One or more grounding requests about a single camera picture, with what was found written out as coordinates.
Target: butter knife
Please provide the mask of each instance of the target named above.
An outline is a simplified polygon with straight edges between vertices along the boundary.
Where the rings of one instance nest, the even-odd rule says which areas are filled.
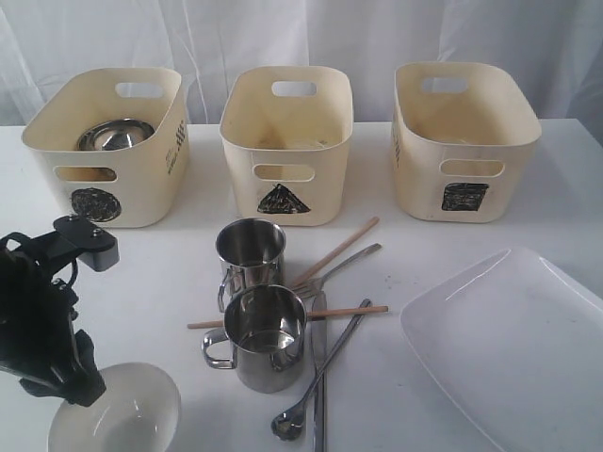
[[[327,309],[327,297],[324,292],[318,293],[312,303],[312,311]],[[310,330],[310,343],[312,345],[312,357],[315,369],[320,369],[327,357],[327,320],[315,319]],[[317,384],[314,392],[314,450],[324,452],[327,450],[326,435],[326,376],[323,376]]]

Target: plastic storage bin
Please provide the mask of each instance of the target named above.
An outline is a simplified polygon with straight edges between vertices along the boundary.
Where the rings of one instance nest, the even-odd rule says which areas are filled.
[[[277,82],[306,82],[310,95],[277,95]],[[243,217],[316,226],[341,206],[353,122],[350,80],[322,67],[263,67],[243,73],[220,134]]]
[[[23,143],[66,212],[109,227],[146,226],[168,213],[188,160],[181,80],[179,73],[161,68],[82,73],[26,126]],[[144,91],[148,84],[156,97],[118,93],[122,88]],[[88,129],[124,118],[148,122],[155,132],[131,148],[77,150]],[[97,177],[103,171],[114,174],[113,180]]]
[[[427,220],[499,218],[541,134],[530,104],[499,68],[402,66],[392,124],[399,206]]]

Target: fork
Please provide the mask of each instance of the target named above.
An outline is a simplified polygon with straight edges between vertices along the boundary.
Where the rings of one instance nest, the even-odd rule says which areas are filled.
[[[331,270],[326,272],[323,276],[318,277],[318,278],[312,278],[311,280],[297,284],[297,285],[291,287],[291,290],[293,292],[295,292],[297,294],[297,296],[300,297],[301,299],[309,299],[311,297],[315,297],[316,295],[318,295],[320,293],[320,291],[322,290],[322,287],[327,282],[327,280],[331,279],[337,271],[358,261],[359,259],[362,259],[363,257],[368,256],[369,254],[372,254],[373,252],[375,252],[377,250],[380,250],[381,248],[382,248],[381,244],[374,243],[373,245],[356,252],[355,254],[350,256],[348,259],[343,261],[341,264],[339,264],[338,266],[335,266],[334,268],[332,268]]]

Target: wooden chopstick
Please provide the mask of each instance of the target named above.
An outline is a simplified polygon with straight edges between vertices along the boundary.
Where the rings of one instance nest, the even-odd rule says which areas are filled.
[[[386,313],[389,311],[387,306],[369,306],[367,308],[348,308],[348,309],[327,309],[326,311],[310,311],[308,318],[324,318],[324,317],[336,317],[343,315],[357,315],[357,314],[378,314]],[[204,328],[217,328],[224,326],[222,320],[211,320],[209,322],[200,323],[189,323],[187,328],[189,330],[202,330]]]
[[[291,287],[295,287],[298,284],[305,283],[310,277],[316,275],[319,271],[321,271],[325,266],[327,266],[335,257],[341,254],[347,247],[349,247],[352,243],[358,240],[362,235],[364,235],[370,228],[375,226],[379,222],[379,217],[371,218],[367,224],[365,224],[362,228],[356,231],[353,235],[351,235],[346,241],[341,243],[337,248],[331,251],[329,254],[324,256],[318,262],[316,262],[313,266],[308,268],[305,272],[303,272],[300,276],[298,276],[292,283]]]

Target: white backdrop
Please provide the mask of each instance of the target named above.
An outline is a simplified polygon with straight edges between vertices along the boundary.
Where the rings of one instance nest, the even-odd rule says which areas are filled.
[[[190,122],[219,122],[236,76],[325,65],[351,80],[355,119],[389,121],[409,61],[495,64],[541,118],[603,142],[603,0],[0,0],[0,124],[23,124],[71,77],[163,66]]]

